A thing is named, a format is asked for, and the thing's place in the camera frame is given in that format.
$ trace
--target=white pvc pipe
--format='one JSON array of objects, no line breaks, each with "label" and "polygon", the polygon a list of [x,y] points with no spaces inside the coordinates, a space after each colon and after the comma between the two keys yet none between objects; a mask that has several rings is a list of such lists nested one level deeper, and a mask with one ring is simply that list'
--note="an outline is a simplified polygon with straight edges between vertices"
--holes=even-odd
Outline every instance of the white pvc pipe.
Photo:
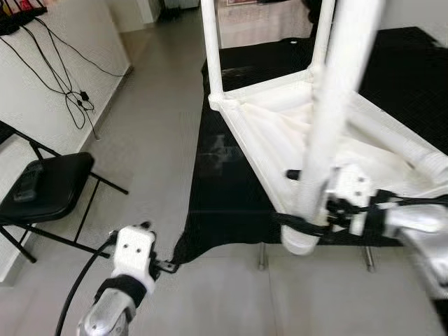
[{"label": "white pvc pipe", "polygon": [[328,49],[335,0],[323,0],[319,23],[317,26],[316,41],[314,42],[313,59],[309,66],[311,72],[316,75],[322,71]]},{"label": "white pvc pipe", "polygon": [[350,113],[350,123],[400,155],[436,185],[448,181],[448,157],[445,154],[425,148],[361,113]]},{"label": "white pvc pipe", "polygon": [[221,61],[219,59],[214,0],[202,0],[201,7],[207,66],[209,68],[210,106],[212,109],[217,110],[218,107],[214,103],[224,98],[224,92],[223,79],[221,78]]},{"label": "white pvc pipe", "polygon": [[[347,119],[352,92],[358,89],[372,42],[379,24],[383,0],[341,0],[335,17],[334,37],[330,42],[322,91],[308,138],[293,214],[310,223],[321,207],[322,192],[330,177]],[[312,252],[319,240],[299,232],[282,229],[283,243],[293,253]]]}]

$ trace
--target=white fabric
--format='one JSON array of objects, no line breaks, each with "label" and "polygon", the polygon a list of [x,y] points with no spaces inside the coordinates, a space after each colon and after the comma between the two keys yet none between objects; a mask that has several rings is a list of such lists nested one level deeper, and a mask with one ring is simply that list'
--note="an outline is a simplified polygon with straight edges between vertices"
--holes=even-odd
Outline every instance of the white fabric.
[{"label": "white fabric", "polygon": [[[292,99],[277,99],[278,89],[264,91],[251,99],[241,99],[240,106],[244,124],[250,127],[250,130],[245,129],[245,133],[250,131],[264,152],[265,162],[274,166],[277,176],[271,188],[283,200],[288,212],[292,210],[296,184],[291,183],[284,174],[288,169],[302,168],[312,120],[311,97],[303,97],[303,92],[310,94],[311,91],[304,85],[311,84],[302,82],[300,86],[295,86],[296,92],[288,92],[296,98],[296,107],[291,107]],[[395,132],[392,124],[378,122],[375,114],[383,112],[378,108],[368,108],[369,105],[364,106],[363,99],[355,94],[353,103],[348,106],[351,124],[335,154],[335,166],[356,163],[370,176],[375,189],[404,195],[415,195],[444,183],[447,172],[439,167],[446,167],[444,164],[448,157],[427,146],[418,136],[409,139]],[[283,104],[276,105],[277,100]]]}]

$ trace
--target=black wire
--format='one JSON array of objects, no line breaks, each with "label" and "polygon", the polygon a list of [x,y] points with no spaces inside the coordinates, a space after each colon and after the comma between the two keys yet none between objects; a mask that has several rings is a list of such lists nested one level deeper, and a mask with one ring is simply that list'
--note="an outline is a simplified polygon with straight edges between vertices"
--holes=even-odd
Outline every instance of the black wire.
[{"label": "black wire", "polygon": [[81,270],[80,274],[78,275],[78,278],[76,278],[75,283],[71,287],[70,293],[67,296],[67,299],[65,300],[64,306],[62,308],[61,314],[59,315],[59,321],[57,322],[57,327],[55,331],[55,336],[60,336],[62,332],[62,328],[64,327],[65,318],[67,317],[67,312],[69,311],[71,301],[73,300],[76,291],[78,290],[79,285],[81,284],[81,281],[84,279],[84,276],[87,274],[88,270],[92,266],[93,262],[99,257],[102,251],[107,246],[113,245],[116,242],[117,234],[114,232],[104,244],[102,244],[90,257],[90,259],[87,261],[87,263],[84,265],[84,268]]},{"label": "black wire", "polygon": [[55,78],[56,83],[59,85],[59,88],[61,89],[61,91],[63,91],[63,93],[65,94],[65,91],[62,88],[60,81],[65,85],[65,87],[67,88],[68,91],[71,91],[71,88],[64,82],[64,80],[61,78],[61,76],[59,76],[59,74],[56,72],[56,70],[54,70],[54,68],[50,64],[50,61],[48,61],[48,59],[45,56],[45,54],[43,53],[43,50],[42,50],[41,46],[39,45],[39,42],[37,41],[37,38],[35,37],[35,35],[33,33],[31,33],[30,30],[28,28],[26,28],[25,26],[22,26],[22,28],[28,33],[28,35],[31,36],[34,44],[37,47],[37,50],[41,54],[43,61],[47,64],[48,68],[50,69],[50,71],[51,71],[53,77]]},{"label": "black wire", "polygon": [[116,75],[114,73],[110,73],[104,69],[102,69],[98,64],[96,64],[95,62],[91,61],[90,59],[88,59],[86,56],[84,56],[83,54],[81,54],[75,47],[73,47],[72,45],[70,45],[69,43],[67,43],[66,41],[64,41],[62,38],[60,38],[53,30],[51,30],[49,28],[49,26],[47,26],[47,24],[42,21],[41,19],[39,19],[38,17],[34,18],[37,22],[39,22],[41,25],[43,25],[47,30],[49,34],[52,34],[56,39],[58,39],[60,42],[62,42],[63,44],[65,44],[67,47],[71,48],[73,51],[75,51],[75,53],[77,53],[78,55],[80,55],[85,61],[91,63],[92,65],[94,65],[95,67],[98,68],[98,70],[103,71],[105,74],[108,74],[110,76],[113,77],[125,77],[125,75]]},{"label": "black wire", "polygon": [[5,1],[5,4],[6,4],[6,7],[8,7],[9,15],[12,15],[13,14],[13,10],[11,9],[11,6],[9,6],[9,3],[7,1]]},{"label": "black wire", "polygon": [[17,9],[21,12],[22,8],[20,7],[19,3],[17,2],[17,0],[13,0],[15,2],[15,5],[17,6]]},{"label": "black wire", "polygon": [[[73,123],[75,124],[76,128],[78,130],[81,130],[84,128],[85,123],[86,123],[86,116],[87,119],[89,120],[90,125],[92,126],[92,131],[95,135],[95,137],[97,138],[97,134],[95,132],[95,128],[93,126],[93,123],[90,119],[90,116],[88,115],[88,111],[94,111],[95,106],[91,101],[87,101],[87,103],[90,104],[90,108],[85,107],[83,105],[83,99],[81,97],[81,93],[80,92],[75,92],[73,91],[73,84],[70,81],[70,76],[69,73],[67,71],[67,67],[65,66],[64,60],[62,59],[62,56],[59,52],[59,50],[57,49],[56,46],[56,42],[53,38],[52,32],[50,29],[48,29],[48,35],[52,41],[53,44],[53,48],[55,49],[57,56],[59,58],[59,61],[61,62],[62,68],[64,70],[65,76],[67,77],[67,82],[65,83],[64,79],[56,72],[56,70],[53,68],[53,66],[51,65],[50,61],[48,60],[48,58],[46,57],[45,53],[43,52],[41,46],[39,45],[39,42],[37,41],[37,38],[35,37],[35,35],[26,27],[22,26],[22,28],[28,33],[28,35],[31,37],[31,39],[33,40],[34,44],[36,45],[39,54],[42,56],[43,61],[47,64],[51,74],[53,75],[57,85],[60,88],[60,91],[58,91],[57,89],[53,89],[52,87],[50,87],[49,84],[47,84],[42,77],[40,77],[37,72],[23,59],[22,56],[20,56],[19,52],[14,49],[14,47],[9,44],[8,42],[6,42],[3,38],[0,37],[0,39],[20,58],[20,60],[31,70],[33,71],[33,73],[37,76],[37,78],[42,82],[42,84],[45,85],[46,88],[48,88],[50,91],[60,94],[60,95],[64,95],[64,100],[65,100],[65,105],[67,108],[67,111],[69,112],[69,115],[71,117],[71,119],[73,120]],[[71,110],[70,108],[70,103],[72,105],[74,105],[78,111],[80,112],[80,115],[82,116],[82,122],[81,124],[78,124],[78,122],[76,121],[75,117],[74,117],[74,112]]]},{"label": "black wire", "polygon": [[401,198],[402,199],[400,201],[396,202],[400,206],[434,204],[448,207],[448,195],[442,195],[436,198],[411,198],[411,197],[401,197]]},{"label": "black wire", "polygon": [[5,40],[4,40],[4,38],[3,37],[1,37],[0,36],[0,40],[2,40],[19,58],[20,58],[20,60],[31,70],[31,71],[33,71],[33,73],[36,75],[36,77],[42,82],[42,84],[44,84],[45,85],[45,87],[47,88],[47,89],[49,89],[50,91],[53,91],[53,92],[55,92],[55,93],[59,93],[60,95],[65,95],[65,93],[64,92],[60,92],[60,91],[57,91],[56,89],[53,89],[52,87],[50,87],[47,83],[45,83],[45,81],[42,79],[42,77],[40,77],[38,74],[37,74],[37,72],[27,63],[27,61],[25,61],[24,59],[23,59],[23,57],[22,56],[20,56],[20,54],[19,54],[19,52],[16,50],[16,49],[14,49],[14,47],[11,45],[11,44],[9,44],[8,42],[6,42]]}]

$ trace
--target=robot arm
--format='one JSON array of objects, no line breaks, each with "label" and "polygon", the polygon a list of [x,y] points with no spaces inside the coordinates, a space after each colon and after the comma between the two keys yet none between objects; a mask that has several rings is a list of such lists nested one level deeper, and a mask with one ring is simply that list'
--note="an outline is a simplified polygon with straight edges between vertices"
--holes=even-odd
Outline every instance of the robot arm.
[{"label": "robot arm", "polygon": [[[289,171],[287,176],[298,179],[300,175]],[[428,260],[420,270],[433,286],[438,286],[437,291],[446,293],[448,281],[435,279],[446,279],[445,270],[448,267],[442,268],[440,276],[437,275],[437,268],[431,267],[440,265],[441,260],[430,240],[437,239],[439,235],[448,237],[447,207],[448,190],[445,189],[434,190],[419,198],[399,197],[385,190],[372,192],[368,176],[356,165],[349,164],[335,169],[324,188],[319,223],[308,223],[302,218],[282,213],[276,213],[274,219],[280,225],[321,239],[332,239],[342,230],[358,236],[369,234],[399,238],[404,245],[416,251],[420,260]],[[135,317],[137,308],[146,294],[153,294],[160,273],[175,273],[179,268],[157,259],[155,239],[155,233],[149,230],[149,223],[128,226],[119,231],[113,259],[115,269],[111,278],[99,288],[90,311],[81,319],[78,336],[127,335],[128,325]],[[445,259],[448,261],[448,253],[444,257],[442,262]]]},{"label": "robot arm", "polygon": [[161,272],[178,265],[157,260],[155,233],[149,223],[127,226],[118,233],[111,278],[100,286],[90,311],[78,324],[78,336],[126,336],[146,295],[151,296]]}]

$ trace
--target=velcro strap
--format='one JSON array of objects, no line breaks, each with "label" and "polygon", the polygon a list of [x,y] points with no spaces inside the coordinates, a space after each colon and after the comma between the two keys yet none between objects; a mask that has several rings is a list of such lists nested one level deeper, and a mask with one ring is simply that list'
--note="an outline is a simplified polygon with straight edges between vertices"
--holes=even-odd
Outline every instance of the velcro strap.
[{"label": "velcro strap", "polygon": [[286,225],[298,232],[309,236],[324,237],[331,232],[330,226],[318,226],[307,222],[305,219],[286,213],[273,213],[272,219],[280,225]]},{"label": "velcro strap", "polygon": [[98,302],[107,288],[118,289],[128,294],[133,299],[136,308],[139,307],[146,295],[146,288],[140,281],[132,276],[122,274],[115,278],[108,278],[103,282],[95,295],[95,303]]}]

